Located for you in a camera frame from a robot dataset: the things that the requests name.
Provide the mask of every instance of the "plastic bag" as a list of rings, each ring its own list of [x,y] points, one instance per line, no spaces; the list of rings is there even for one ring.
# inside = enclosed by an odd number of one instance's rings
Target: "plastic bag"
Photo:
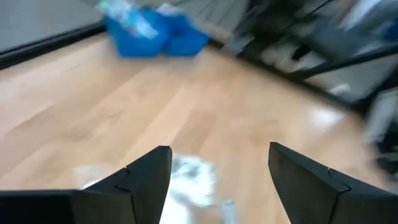
[[[102,0],[96,8],[118,21],[132,35],[154,38],[158,32],[139,12],[139,6],[126,0]]]

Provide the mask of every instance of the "blue plastic container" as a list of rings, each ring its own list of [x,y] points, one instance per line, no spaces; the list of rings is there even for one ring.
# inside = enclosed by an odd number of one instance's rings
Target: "blue plastic container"
[[[209,41],[209,37],[197,30],[185,14],[165,16],[169,28],[164,52],[173,57],[194,57]]]
[[[395,19],[393,24],[384,32],[383,38],[390,42],[398,41],[398,18]]]
[[[209,37],[192,26],[186,14],[161,15],[151,9],[143,9],[142,16],[158,35],[149,39],[132,35],[119,22],[106,18],[108,32],[122,57],[156,57],[165,52],[172,57],[196,56],[207,44]]]
[[[156,57],[161,53],[165,41],[169,38],[169,30],[163,16],[155,11],[142,11],[142,16],[151,24],[158,35],[149,39],[145,36],[132,35],[118,21],[105,18],[108,32],[122,57]]]

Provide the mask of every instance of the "wooden floor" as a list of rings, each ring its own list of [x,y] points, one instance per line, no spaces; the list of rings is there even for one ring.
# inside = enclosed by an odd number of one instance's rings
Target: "wooden floor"
[[[105,35],[86,39],[1,71],[0,124],[0,189],[81,187],[79,167],[112,172],[171,145],[216,164],[238,223],[288,223],[270,141],[388,188],[355,115],[215,49],[122,60]]]

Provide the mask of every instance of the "gray wall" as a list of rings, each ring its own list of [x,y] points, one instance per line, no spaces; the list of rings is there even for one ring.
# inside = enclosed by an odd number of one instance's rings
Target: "gray wall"
[[[100,19],[100,13],[79,0],[3,0],[0,1],[0,51]]]

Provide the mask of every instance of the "black baseboard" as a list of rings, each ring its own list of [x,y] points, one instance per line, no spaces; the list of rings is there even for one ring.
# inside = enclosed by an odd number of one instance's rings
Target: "black baseboard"
[[[68,46],[87,37],[104,32],[103,22],[90,24],[79,29],[70,30],[59,35],[48,37],[33,43],[14,47],[0,52],[0,70],[17,65],[53,50]]]

